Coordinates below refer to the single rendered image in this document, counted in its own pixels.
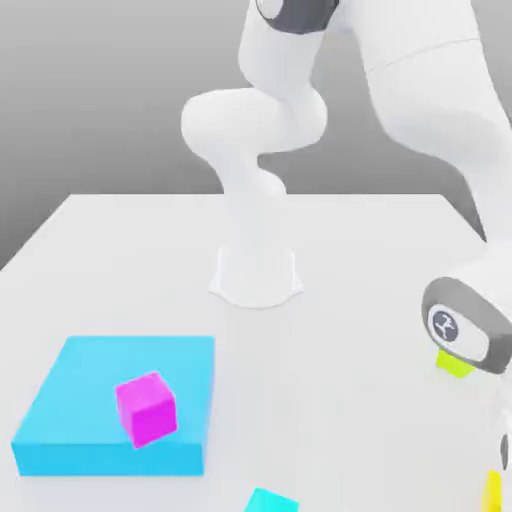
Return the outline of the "small magenta cube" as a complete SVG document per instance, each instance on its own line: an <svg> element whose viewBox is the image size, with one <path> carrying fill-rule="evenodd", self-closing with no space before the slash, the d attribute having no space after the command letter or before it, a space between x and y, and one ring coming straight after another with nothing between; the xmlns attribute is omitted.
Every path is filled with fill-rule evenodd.
<svg viewBox="0 0 512 512"><path fill-rule="evenodd" d="M175 395L158 372L117 385L115 399L120 423L135 449L178 430Z"/></svg>

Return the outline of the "small yellow cube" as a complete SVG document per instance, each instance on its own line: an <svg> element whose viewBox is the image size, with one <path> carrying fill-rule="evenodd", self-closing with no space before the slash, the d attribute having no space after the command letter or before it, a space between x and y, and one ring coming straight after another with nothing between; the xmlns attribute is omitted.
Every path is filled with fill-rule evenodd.
<svg viewBox="0 0 512 512"><path fill-rule="evenodd" d="M498 471L490 470L487 473L482 501L481 512L502 512L502 481Z"/></svg>

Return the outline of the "large blue box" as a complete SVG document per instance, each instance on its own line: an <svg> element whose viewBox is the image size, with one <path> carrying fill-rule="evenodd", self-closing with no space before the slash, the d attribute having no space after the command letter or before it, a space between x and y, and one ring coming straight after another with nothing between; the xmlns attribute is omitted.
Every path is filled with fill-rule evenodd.
<svg viewBox="0 0 512 512"><path fill-rule="evenodd" d="M178 430L135 449L115 387L158 372ZM211 336L73 336L11 441L22 476L201 476L215 372Z"/></svg>

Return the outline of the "small lime cube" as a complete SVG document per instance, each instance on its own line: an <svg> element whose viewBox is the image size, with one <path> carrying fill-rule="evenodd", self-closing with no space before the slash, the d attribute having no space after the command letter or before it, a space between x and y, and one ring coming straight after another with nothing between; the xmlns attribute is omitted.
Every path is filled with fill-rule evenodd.
<svg viewBox="0 0 512 512"><path fill-rule="evenodd" d="M470 364L457 359L441 348L438 349L436 366L456 378L464 378L475 370Z"/></svg>

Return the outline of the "small cyan cube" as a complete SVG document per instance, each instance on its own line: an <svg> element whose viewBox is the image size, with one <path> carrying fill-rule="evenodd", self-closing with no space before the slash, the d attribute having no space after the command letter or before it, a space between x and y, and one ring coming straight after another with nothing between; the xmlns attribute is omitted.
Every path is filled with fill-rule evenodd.
<svg viewBox="0 0 512 512"><path fill-rule="evenodd" d="M299 503L263 488L255 488L244 512L299 512Z"/></svg>

